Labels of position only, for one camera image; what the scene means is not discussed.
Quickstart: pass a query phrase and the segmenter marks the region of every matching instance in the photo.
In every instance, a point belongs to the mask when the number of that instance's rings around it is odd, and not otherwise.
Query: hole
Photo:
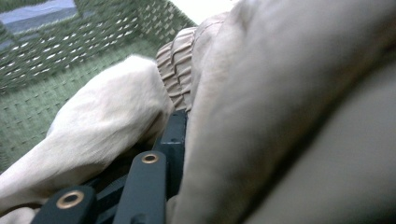
[[[64,202],[71,203],[71,202],[75,201],[77,198],[78,198],[78,196],[75,195],[75,194],[74,195],[69,195],[69,196],[64,198]]]
[[[56,206],[60,209],[67,209],[74,207],[82,202],[84,199],[84,193],[80,190],[72,190],[64,194],[58,202],[56,202]]]
[[[147,163],[147,164],[150,164],[150,163],[154,163],[154,162],[156,162],[156,161],[158,161],[158,156],[157,155],[155,155],[155,154],[153,154],[153,153],[150,153],[150,154],[148,154],[148,155],[146,155],[146,156],[144,156],[143,158],[142,158],[142,162],[143,163]]]

